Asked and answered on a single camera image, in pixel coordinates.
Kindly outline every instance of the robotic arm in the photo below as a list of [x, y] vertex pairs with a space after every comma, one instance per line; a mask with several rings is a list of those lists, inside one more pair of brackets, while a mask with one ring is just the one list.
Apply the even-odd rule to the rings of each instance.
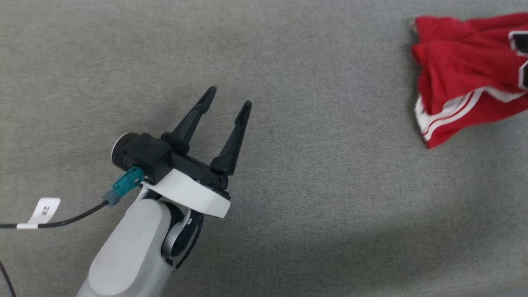
[[[171, 133], [128, 133], [117, 141], [112, 162], [125, 171], [139, 168], [142, 189], [93, 260], [78, 297], [161, 296], [194, 247], [204, 215], [225, 216], [228, 176], [234, 174], [251, 102], [240, 110], [220, 155], [206, 165], [187, 153], [215, 93], [209, 88]], [[115, 204], [119, 198], [107, 200]]]

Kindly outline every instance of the teal connector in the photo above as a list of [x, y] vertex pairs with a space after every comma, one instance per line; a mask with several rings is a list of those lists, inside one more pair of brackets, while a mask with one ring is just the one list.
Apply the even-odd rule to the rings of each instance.
[[126, 193], [134, 190], [145, 179], [143, 170], [132, 167], [113, 186], [112, 190], [106, 192], [102, 198], [108, 201], [108, 205], [116, 205]]

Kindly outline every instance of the white label tag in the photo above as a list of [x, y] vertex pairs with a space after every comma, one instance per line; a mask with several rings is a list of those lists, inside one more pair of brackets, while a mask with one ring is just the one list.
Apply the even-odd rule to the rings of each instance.
[[49, 222], [59, 208], [60, 203], [60, 198], [41, 198], [27, 224], [35, 225]]

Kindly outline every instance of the gray fabric surface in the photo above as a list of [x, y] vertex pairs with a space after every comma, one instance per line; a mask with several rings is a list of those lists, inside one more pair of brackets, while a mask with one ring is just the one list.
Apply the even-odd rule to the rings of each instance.
[[[0, 0], [0, 221], [100, 201], [125, 132], [173, 128], [207, 87], [190, 154], [253, 112], [225, 219], [169, 296], [468, 295], [528, 282], [528, 114], [433, 151], [412, 113], [409, 22], [526, 0]], [[0, 230], [20, 296], [72, 296], [132, 195], [77, 224]], [[7, 291], [0, 282], [0, 295]]]

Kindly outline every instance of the folded red garment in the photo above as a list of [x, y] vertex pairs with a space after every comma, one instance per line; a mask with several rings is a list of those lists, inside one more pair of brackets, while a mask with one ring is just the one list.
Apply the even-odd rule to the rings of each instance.
[[431, 149], [462, 128], [528, 109], [528, 13], [416, 19], [422, 66], [415, 114]]

